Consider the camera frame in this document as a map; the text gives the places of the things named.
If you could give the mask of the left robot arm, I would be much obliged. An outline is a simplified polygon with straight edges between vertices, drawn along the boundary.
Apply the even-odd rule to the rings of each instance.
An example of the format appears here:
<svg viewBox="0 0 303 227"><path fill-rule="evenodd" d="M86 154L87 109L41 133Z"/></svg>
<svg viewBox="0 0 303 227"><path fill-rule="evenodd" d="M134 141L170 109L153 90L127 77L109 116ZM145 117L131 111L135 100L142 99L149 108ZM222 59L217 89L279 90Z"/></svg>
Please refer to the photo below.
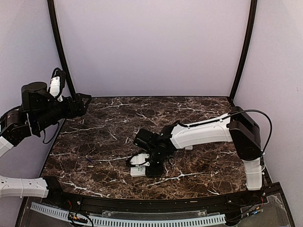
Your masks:
<svg viewBox="0 0 303 227"><path fill-rule="evenodd" d="M47 88L44 82L33 82L21 88L22 104L7 111L0 118L0 155L18 146L27 137L45 134L46 128L59 125L61 119L72 119L86 114L92 100L90 95L76 93L62 96L61 85ZM60 191L56 177L34 179L0 178L0 196L48 197L56 206L63 206L67 196Z"/></svg>

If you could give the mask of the white remote control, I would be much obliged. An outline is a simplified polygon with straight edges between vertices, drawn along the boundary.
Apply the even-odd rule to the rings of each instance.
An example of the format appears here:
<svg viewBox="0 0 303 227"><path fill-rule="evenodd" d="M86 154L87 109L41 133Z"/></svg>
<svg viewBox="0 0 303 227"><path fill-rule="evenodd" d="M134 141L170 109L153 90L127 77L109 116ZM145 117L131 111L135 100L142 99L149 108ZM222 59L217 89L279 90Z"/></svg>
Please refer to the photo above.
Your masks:
<svg viewBox="0 0 303 227"><path fill-rule="evenodd" d="M131 167L130 168L130 175L132 177L141 177L145 176L145 168L147 166L139 166L139 167Z"/></svg>

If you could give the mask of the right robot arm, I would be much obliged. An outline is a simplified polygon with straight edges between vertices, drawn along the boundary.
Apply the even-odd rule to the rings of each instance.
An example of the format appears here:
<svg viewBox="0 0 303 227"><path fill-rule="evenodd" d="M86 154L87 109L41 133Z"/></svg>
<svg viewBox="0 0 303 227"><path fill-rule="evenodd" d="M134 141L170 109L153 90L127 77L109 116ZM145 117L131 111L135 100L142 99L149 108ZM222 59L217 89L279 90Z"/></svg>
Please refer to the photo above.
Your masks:
<svg viewBox="0 0 303 227"><path fill-rule="evenodd" d="M164 162L179 149L192 150L194 145L233 142L238 157L244 163L247 191L242 202L252 205L260 197L265 168L259 125L248 115L249 110L234 106L210 120L182 124L180 121L165 126L160 133L140 129L134 145L142 151L128 160L132 177L158 177L164 172Z"/></svg>

